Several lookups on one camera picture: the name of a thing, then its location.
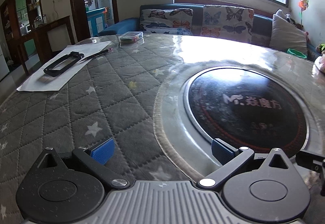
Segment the blue cabinet in hallway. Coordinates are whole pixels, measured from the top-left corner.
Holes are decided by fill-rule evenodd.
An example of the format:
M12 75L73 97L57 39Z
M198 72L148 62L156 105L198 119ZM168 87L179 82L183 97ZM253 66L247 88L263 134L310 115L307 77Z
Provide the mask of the blue cabinet in hallway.
M98 36L98 33L106 29L105 14L106 8L98 8L86 12L91 37Z

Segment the clear plastic small box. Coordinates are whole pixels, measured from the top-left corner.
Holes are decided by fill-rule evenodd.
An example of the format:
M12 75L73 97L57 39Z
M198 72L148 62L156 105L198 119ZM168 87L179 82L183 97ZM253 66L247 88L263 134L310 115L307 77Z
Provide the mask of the clear plastic small box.
M143 38L142 31L129 31L118 37L121 43L135 43Z

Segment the black rectangular frame tool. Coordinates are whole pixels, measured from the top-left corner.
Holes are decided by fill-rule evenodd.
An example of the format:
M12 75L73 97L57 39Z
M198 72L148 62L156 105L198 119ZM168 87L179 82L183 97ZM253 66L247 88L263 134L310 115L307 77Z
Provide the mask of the black rectangular frame tool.
M51 77L57 77L68 69L72 68L77 62L84 58L83 53L72 51L69 54L65 54L62 57L49 64L43 72Z

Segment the green plastic basin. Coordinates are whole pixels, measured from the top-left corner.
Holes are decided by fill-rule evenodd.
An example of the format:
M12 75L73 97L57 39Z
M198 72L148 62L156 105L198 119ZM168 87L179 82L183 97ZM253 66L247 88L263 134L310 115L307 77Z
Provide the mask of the green plastic basin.
M290 55L295 55L302 59L307 59L307 55L293 48L288 48L287 53Z

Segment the dark wooden display cabinet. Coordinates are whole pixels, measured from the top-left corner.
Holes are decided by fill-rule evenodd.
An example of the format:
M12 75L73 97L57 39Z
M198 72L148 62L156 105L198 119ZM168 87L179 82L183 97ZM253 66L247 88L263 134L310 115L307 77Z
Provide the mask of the dark wooden display cabinet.
M7 45L5 62L10 72L37 53L31 36L35 21L43 17L41 0L5 0L1 20Z

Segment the left butterfly print cushion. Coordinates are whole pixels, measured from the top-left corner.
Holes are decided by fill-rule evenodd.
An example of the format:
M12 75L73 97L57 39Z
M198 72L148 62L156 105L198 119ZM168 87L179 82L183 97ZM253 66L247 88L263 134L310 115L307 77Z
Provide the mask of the left butterfly print cushion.
M139 29L146 34L170 34L192 36L193 10L143 9Z

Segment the right butterfly print cushion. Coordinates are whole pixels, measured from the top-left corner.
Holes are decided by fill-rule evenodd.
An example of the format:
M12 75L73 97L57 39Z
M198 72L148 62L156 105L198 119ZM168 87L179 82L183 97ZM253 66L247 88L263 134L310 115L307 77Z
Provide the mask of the right butterfly print cushion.
M250 43L254 10L228 5L205 5L200 35Z

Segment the colourful pinwheel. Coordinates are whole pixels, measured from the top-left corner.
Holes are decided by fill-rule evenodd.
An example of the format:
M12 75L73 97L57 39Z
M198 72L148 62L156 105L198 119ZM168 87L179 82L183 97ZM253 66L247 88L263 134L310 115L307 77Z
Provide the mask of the colourful pinwheel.
M299 0L298 6L300 8L300 24L302 25L303 12L309 7L309 0Z

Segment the white paper sheet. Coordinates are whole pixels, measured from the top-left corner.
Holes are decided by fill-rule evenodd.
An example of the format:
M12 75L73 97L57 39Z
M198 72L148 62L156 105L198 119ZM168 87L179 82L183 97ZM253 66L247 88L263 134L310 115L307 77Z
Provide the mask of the white paper sheet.
M17 90L20 92L58 91L91 59L106 53L110 44L111 41L100 42L96 38L81 45L68 45L32 74Z

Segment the black round induction cooktop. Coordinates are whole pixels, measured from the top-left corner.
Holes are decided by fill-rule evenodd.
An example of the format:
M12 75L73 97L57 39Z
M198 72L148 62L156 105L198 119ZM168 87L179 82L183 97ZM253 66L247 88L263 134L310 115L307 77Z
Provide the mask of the black round induction cooktop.
M220 138L256 153L281 148L289 158L307 146L303 104L270 76L230 66L202 70L184 88L184 107L207 142Z

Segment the butterfly print cushion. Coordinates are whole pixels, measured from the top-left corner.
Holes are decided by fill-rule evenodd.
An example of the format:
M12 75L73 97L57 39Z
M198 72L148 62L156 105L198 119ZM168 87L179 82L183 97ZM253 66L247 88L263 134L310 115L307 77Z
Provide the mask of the butterfly print cushion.
M139 29L146 34L170 34L192 36L193 10L143 9Z
M228 5L205 5L200 35L250 43L254 10Z

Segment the grey plain pillow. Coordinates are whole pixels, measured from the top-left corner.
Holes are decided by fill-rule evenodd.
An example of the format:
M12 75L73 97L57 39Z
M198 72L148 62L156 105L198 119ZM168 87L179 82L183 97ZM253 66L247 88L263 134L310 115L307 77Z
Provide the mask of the grey plain pillow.
M286 14L278 9L272 18L272 33L269 47L286 52L289 48L307 53L307 36L286 19Z

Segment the pile of pale clothes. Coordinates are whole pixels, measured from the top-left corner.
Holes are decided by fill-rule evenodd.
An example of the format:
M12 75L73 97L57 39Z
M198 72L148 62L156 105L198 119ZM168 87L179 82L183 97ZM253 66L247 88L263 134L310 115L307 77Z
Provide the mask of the pile of pale clothes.
M325 74L325 54L322 54L321 56L316 58L314 65L320 72Z

